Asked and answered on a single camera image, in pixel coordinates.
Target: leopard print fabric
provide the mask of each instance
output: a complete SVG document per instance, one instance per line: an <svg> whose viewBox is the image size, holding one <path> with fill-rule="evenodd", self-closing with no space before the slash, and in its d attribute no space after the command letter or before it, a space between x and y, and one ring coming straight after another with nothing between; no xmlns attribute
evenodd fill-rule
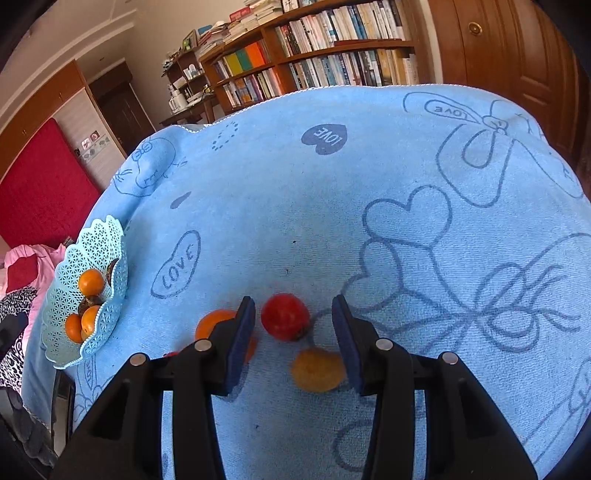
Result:
<svg viewBox="0 0 591 480"><path fill-rule="evenodd" d="M7 294L0 300L0 322L6 315L16 315L25 312L27 316L31 311L31 304L37 295L33 287L24 287ZM22 368L25 362L25 352L22 351L22 333L0 362L0 387L10 387L21 392Z"/></svg>

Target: ceiling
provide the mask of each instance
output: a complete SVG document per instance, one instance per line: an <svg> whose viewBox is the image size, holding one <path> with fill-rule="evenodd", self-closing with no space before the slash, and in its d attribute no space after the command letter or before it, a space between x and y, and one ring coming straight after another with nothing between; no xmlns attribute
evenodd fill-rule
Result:
<svg viewBox="0 0 591 480"><path fill-rule="evenodd" d="M87 82L96 80L106 69L124 58L132 32L133 29L125 30L76 59Z"/></svg>
<svg viewBox="0 0 591 480"><path fill-rule="evenodd" d="M0 129L55 71L133 27L142 0L57 0L0 72Z"/></svg>

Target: wooden cabinet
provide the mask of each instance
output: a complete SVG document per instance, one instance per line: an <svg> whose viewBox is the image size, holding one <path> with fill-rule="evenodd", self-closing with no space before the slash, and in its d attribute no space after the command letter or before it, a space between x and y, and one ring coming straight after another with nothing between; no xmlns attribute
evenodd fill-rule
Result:
<svg viewBox="0 0 591 480"><path fill-rule="evenodd" d="M587 120L587 77L531 0L430 0L443 80L497 93L531 113L571 165Z"/></svg>
<svg viewBox="0 0 591 480"><path fill-rule="evenodd" d="M39 127L84 87L76 63L71 62L26 101L0 134L0 179Z"/></svg>

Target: yellow fruit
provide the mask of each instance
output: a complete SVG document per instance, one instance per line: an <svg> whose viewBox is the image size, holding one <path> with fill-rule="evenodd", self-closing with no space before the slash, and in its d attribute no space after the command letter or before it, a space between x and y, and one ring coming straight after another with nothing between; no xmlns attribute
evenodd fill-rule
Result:
<svg viewBox="0 0 591 480"><path fill-rule="evenodd" d="M291 376L304 391L323 393L345 379L345 365L338 353L312 347L302 350L291 364Z"/></svg>

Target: red tomato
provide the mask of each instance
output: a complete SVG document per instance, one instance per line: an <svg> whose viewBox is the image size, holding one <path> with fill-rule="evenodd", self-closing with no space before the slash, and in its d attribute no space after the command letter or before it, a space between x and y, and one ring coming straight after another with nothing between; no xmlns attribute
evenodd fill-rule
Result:
<svg viewBox="0 0 591 480"><path fill-rule="evenodd" d="M295 295L278 293L263 305L261 323L277 340L294 342L308 332L310 312Z"/></svg>

